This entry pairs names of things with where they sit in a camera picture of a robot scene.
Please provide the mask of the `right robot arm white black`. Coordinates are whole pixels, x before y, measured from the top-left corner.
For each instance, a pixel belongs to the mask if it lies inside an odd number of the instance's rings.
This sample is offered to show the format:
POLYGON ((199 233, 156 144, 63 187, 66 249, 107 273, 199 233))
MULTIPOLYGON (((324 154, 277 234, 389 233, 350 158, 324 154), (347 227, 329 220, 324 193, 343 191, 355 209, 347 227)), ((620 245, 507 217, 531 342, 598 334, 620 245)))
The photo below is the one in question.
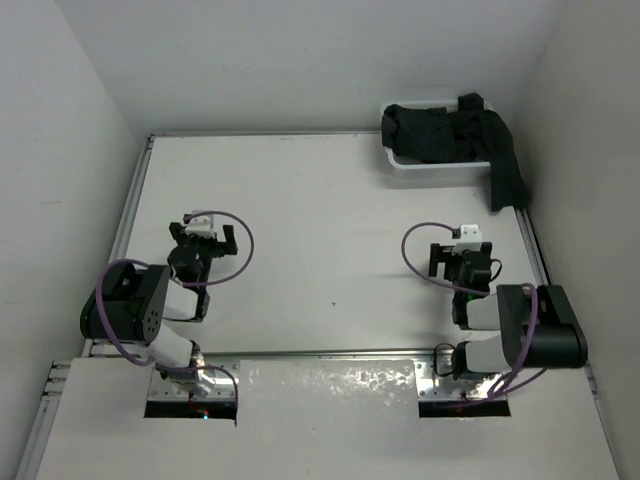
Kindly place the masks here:
POLYGON ((440 266, 454 288, 452 321, 467 331, 490 332, 485 340, 467 340, 452 348, 455 380, 501 374, 491 393, 506 391, 523 369, 580 369, 588 360, 588 343, 563 287, 559 285, 499 284, 493 281, 492 244, 478 249, 434 243, 430 246, 428 277, 440 266))

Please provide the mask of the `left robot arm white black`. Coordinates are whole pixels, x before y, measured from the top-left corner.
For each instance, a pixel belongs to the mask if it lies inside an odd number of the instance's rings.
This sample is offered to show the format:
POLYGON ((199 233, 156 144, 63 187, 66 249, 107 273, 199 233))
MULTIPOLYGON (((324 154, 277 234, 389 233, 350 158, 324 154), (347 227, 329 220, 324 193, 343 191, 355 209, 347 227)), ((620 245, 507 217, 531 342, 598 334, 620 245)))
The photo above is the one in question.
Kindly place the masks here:
POLYGON ((147 352, 144 365, 191 399, 205 399, 229 384, 237 398, 237 380, 223 366, 208 366, 199 344, 176 333, 172 322, 201 323, 210 304, 206 286, 216 259, 238 254, 234 227, 222 227, 219 239, 213 218, 173 222, 176 242, 165 264, 146 265, 122 259, 100 277, 80 316, 83 336, 91 340, 135 344, 147 352))

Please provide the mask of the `black trousers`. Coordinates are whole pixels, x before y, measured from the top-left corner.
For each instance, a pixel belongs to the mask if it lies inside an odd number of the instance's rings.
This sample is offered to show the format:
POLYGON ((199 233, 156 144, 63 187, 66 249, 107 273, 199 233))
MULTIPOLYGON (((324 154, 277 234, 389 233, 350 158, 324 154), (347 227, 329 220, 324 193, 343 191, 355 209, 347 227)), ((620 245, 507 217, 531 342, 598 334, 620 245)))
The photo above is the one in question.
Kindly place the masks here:
POLYGON ((478 93, 461 95, 457 108, 415 109, 391 104, 381 118, 382 145, 425 165, 490 165, 490 209, 524 208, 531 199, 512 134, 478 93))

